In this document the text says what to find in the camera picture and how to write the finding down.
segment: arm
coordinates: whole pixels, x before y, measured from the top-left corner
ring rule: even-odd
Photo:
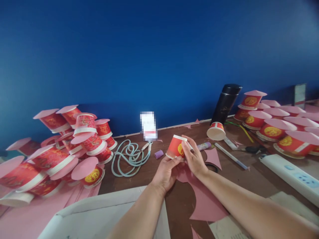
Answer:
[[[194,148],[192,153],[182,143],[190,170],[254,238],[319,237],[319,228],[311,222],[208,170],[195,141],[186,138]]]
[[[151,239],[160,215],[164,196],[176,181],[176,168],[181,157],[162,159],[152,182],[130,210],[115,225],[107,239]]]

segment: hand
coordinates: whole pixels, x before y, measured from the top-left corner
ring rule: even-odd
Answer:
[[[186,161],[189,166],[189,169],[192,173],[198,177],[199,175],[205,174],[208,172],[208,168],[206,167],[203,157],[197,148],[197,145],[193,139],[182,135],[182,137],[187,138],[189,144],[193,147],[194,150],[190,150],[188,144],[185,141],[182,141],[182,147],[186,156]]]
[[[160,189],[163,195],[173,186],[177,177],[177,168],[175,167],[182,161],[182,157],[170,159],[165,156],[159,163],[159,167],[151,184]]]

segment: white power strip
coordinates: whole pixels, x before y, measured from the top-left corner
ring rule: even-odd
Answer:
[[[278,154],[265,156],[260,161],[305,198],[319,207],[319,181]]]

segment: left hand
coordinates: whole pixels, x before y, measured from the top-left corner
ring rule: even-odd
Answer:
[[[165,156],[159,163],[151,184],[158,187],[164,195],[175,183],[177,177],[177,168],[175,166],[182,162],[182,160],[181,156],[173,159]]]

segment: brown table surface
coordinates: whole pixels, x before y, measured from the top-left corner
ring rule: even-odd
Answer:
[[[214,141],[208,139],[206,135],[208,127],[209,122],[203,122],[192,125],[191,129],[186,127],[176,127],[158,131],[158,139],[163,140],[163,142],[153,142],[152,152],[148,162],[141,167],[140,171],[135,176],[131,178],[115,177],[111,172],[111,162],[105,165],[106,175],[102,181],[99,195],[149,184],[155,175],[160,160],[163,158],[161,157],[160,159],[156,159],[154,156],[155,152],[163,150],[165,153],[174,134],[187,135],[193,138],[197,144],[207,141],[213,144]],[[257,142],[251,143],[243,130],[235,125],[226,124],[225,131],[229,139],[236,140],[245,146],[259,145]],[[143,147],[146,143],[142,134],[129,136],[127,138],[117,138],[116,140],[118,143],[121,143],[126,139],[130,139],[131,142],[138,143],[139,148]],[[280,191],[293,195],[310,210],[319,215],[319,208],[313,205],[279,176],[263,165],[258,159],[259,156],[243,151],[232,151],[224,141],[219,141],[218,143],[246,166],[250,166],[250,171],[245,171],[222,151],[218,150],[218,156],[222,166],[222,171],[219,170],[220,175],[265,198]],[[207,159],[207,155],[204,151],[202,151],[202,156],[204,160]],[[307,157],[308,160],[297,160],[286,156],[283,157],[316,179],[319,179],[319,157],[316,158],[315,156],[310,156]],[[124,160],[121,160],[120,165],[124,172],[127,172],[125,169],[129,170],[131,168]],[[207,223],[206,221],[189,219],[194,211],[196,198],[192,187],[188,183],[181,183],[177,181],[173,188],[166,194],[165,202],[170,236],[172,239],[192,239],[191,225],[203,239],[214,238],[214,235],[208,226],[208,223],[210,224],[211,222]]]

